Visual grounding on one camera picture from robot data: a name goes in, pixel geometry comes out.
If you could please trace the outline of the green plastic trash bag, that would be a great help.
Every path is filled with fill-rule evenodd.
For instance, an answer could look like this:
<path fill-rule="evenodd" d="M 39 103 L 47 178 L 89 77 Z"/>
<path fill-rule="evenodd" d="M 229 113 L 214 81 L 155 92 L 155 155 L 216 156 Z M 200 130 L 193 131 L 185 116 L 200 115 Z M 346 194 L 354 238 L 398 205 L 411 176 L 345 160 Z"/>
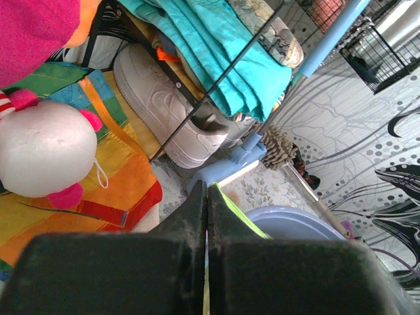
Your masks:
<path fill-rule="evenodd" d="M 214 187 L 216 187 L 219 192 L 222 195 L 222 198 L 233 214 L 237 216 L 238 219 L 240 219 L 247 227 L 248 229 L 252 230 L 256 235 L 259 237 L 271 240 L 272 237 L 269 236 L 267 233 L 263 232 L 254 222 L 252 222 L 247 215 L 240 209 L 240 197 L 239 195 L 233 191 L 229 190 L 227 193 L 223 192 L 221 186 L 218 183 L 213 184 Z"/>

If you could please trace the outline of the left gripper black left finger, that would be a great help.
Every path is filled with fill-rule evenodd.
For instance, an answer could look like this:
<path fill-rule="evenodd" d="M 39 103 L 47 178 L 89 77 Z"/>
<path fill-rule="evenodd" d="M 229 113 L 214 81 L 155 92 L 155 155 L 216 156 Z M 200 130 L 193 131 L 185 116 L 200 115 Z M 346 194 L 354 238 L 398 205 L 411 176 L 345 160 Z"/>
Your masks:
<path fill-rule="evenodd" d="M 43 234 L 24 248 L 2 314 L 201 314 L 207 187 L 147 233 Z"/>

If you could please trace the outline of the blue trash bin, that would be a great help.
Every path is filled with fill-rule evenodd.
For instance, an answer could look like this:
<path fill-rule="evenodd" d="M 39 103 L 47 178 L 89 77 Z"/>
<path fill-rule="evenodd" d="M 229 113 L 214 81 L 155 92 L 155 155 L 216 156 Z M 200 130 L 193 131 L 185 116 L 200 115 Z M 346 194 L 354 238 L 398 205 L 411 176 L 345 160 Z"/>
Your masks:
<path fill-rule="evenodd" d="M 279 205 L 261 207 L 246 213 L 260 230 L 274 239 L 344 240 L 334 227 L 311 213 Z"/>

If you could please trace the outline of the blue lint roller mop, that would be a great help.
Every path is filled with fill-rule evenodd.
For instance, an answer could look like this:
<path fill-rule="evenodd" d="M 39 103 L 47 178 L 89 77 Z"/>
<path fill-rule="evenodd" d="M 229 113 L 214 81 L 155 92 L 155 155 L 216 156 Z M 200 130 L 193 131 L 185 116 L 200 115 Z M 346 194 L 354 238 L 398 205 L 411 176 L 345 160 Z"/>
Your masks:
<path fill-rule="evenodd" d="M 368 1 L 348 2 L 319 43 L 307 55 L 287 86 L 285 96 L 291 94 L 298 82 L 310 77 L 320 67 L 368 4 Z M 261 142 L 263 134 L 276 116 L 280 114 L 280 110 L 278 108 L 272 112 L 257 130 L 251 132 L 243 143 L 235 148 L 228 159 L 218 160 L 195 173 L 186 187 L 187 192 L 192 191 L 197 181 L 202 181 L 206 186 L 210 186 L 214 182 L 219 186 L 224 186 L 255 168 L 267 153 L 266 147 Z"/>

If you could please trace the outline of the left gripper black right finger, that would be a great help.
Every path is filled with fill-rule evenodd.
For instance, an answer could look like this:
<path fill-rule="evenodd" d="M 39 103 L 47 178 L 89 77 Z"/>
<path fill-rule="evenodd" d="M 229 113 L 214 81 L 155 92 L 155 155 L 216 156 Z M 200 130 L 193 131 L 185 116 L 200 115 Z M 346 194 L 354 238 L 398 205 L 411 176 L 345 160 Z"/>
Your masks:
<path fill-rule="evenodd" d="M 366 245 L 263 236 L 217 185 L 208 202 L 211 314 L 411 314 Z"/>

